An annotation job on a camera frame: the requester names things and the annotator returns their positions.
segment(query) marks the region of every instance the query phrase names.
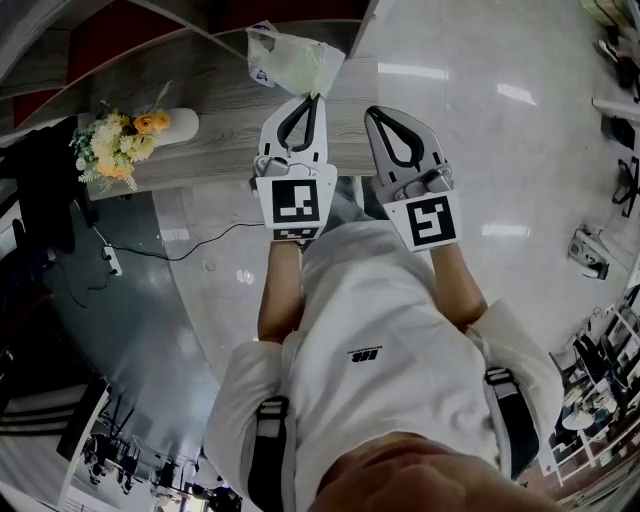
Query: white floor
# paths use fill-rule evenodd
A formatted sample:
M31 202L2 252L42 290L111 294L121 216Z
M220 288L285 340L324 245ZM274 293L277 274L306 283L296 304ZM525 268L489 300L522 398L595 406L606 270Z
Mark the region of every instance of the white floor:
M600 28L577 0L397 0L380 14L369 34L380 104L440 138L462 197L463 250L487 299L506 299L541 346L559 347L626 281L589 280L567 261L576 227L606 224L640 248L640 208L626 220L611 203L628 152L603 139L591 106L613 84L591 44ZM246 183L154 198L170 256L261 218ZM267 247L261 228L239 227L172 264L218 379L230 350L255 335Z

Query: black strap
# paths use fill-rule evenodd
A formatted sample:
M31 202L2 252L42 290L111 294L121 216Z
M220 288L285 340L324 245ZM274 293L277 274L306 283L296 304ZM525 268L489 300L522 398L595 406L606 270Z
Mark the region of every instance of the black strap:
M287 444L289 399L269 398L256 412L256 441L249 472L249 497L263 512L283 512L282 464Z
M498 400L511 445L511 479L516 480L538 455L538 433L529 406L511 370L490 368L484 378Z

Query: power strip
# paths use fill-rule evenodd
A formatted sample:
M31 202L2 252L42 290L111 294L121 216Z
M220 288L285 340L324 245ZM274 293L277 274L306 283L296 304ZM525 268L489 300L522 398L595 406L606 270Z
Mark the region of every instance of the power strip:
M111 269L115 270L115 273L113 275L121 276L122 267L120 266L120 262L116 257L116 251L113 249L113 247L111 247L110 245L105 245L102 248L102 252L104 253L104 259L109 262L109 265L111 265Z

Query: logo on shirt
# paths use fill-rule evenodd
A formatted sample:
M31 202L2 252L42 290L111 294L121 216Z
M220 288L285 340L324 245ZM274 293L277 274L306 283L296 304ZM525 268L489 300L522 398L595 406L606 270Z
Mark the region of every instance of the logo on shirt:
M363 361L373 361L376 357L378 357L378 350L382 347L369 347L369 348L361 348L358 350L352 350L348 352L351 356L351 361L354 363L362 363Z

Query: electrical cord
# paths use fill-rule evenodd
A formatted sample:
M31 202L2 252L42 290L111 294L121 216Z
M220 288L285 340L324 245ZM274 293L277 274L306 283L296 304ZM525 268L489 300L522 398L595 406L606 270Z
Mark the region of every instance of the electrical cord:
M76 298L76 296L73 294L73 292L71 291L71 284L69 283L69 278L67 277L67 271L65 270L64 265L62 264L62 261L58 260L57 263L58 263L58 265L60 265L60 270L62 272L62 277L64 279L64 284L65 284L65 286L67 288L67 291L69 292L69 296L71 297L71 300L73 300L73 302L75 302L76 305L81 307L82 309L87 309L88 304L83 304L82 302L80 302ZM111 270L107 274L107 278L106 278L106 281L105 281L104 285L87 287L87 290L86 290L87 299L89 298L89 292L101 292L102 290L105 290L107 288L107 286L109 286L109 280L111 279L111 276L114 275L115 273L116 273L115 270Z
M187 257L191 256L191 254L193 254L193 252L198 247L200 247L200 246L202 246L204 244L208 244L210 242L215 242L216 240L220 240L229 231L231 231L232 229L235 229L235 228L237 228L239 226L247 226L247 227L264 226L264 223L263 222L259 222L259 223L249 224L249 223L239 222L238 224L234 224L233 226L230 226L229 228L225 229L220 235L216 236L215 238L210 238L209 240L204 240L202 242L197 243L189 252L187 252L184 256L180 256L179 258L169 258L168 256L164 256L162 254L158 254L158 253L155 253L155 252L138 251L137 249L131 249L130 247L118 247L117 245L111 245L111 244L107 244L106 246L107 247L111 247L112 249L114 249L116 251L130 252L130 253L133 253L133 254L139 254L140 256L147 256L147 257L150 257L150 258L157 258L159 260L164 260L164 261L182 261L182 260L186 259Z

